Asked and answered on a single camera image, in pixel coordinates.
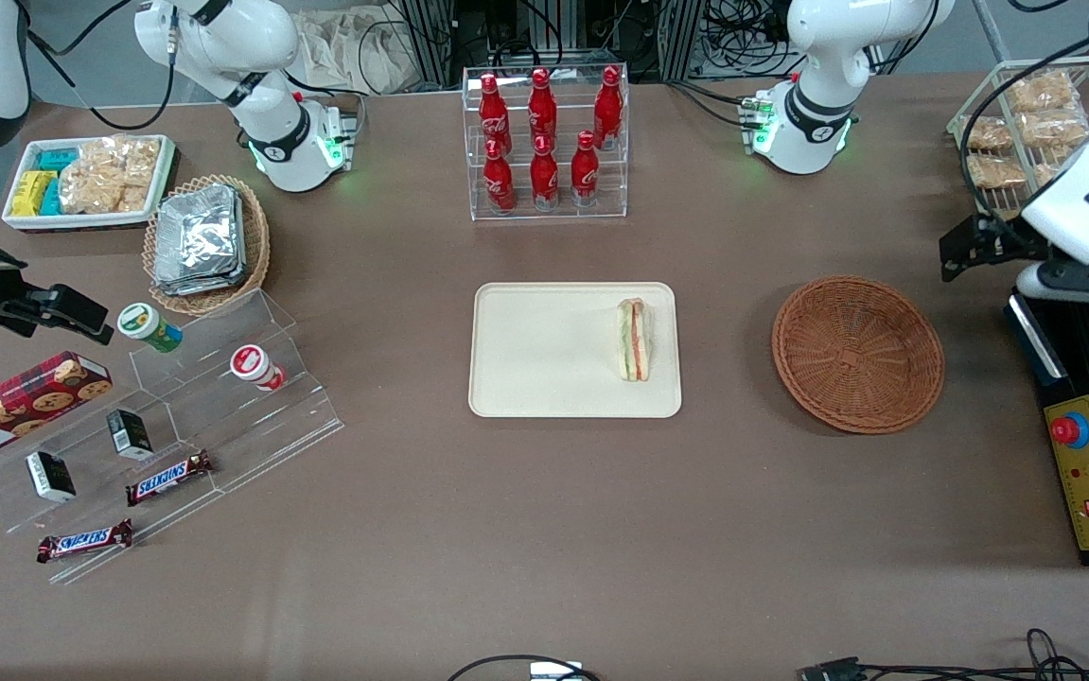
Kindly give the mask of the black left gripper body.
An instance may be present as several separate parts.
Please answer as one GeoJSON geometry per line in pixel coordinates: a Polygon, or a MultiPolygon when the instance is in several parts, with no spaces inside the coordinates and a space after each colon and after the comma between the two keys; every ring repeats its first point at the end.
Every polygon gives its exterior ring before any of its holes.
{"type": "Polygon", "coordinates": [[[989,264],[1031,260],[1032,266],[1017,275],[1016,279],[1017,290],[1026,297],[1089,305],[1088,264],[1051,245],[1021,218],[1002,221],[980,216],[976,251],[984,253],[989,264]]]}

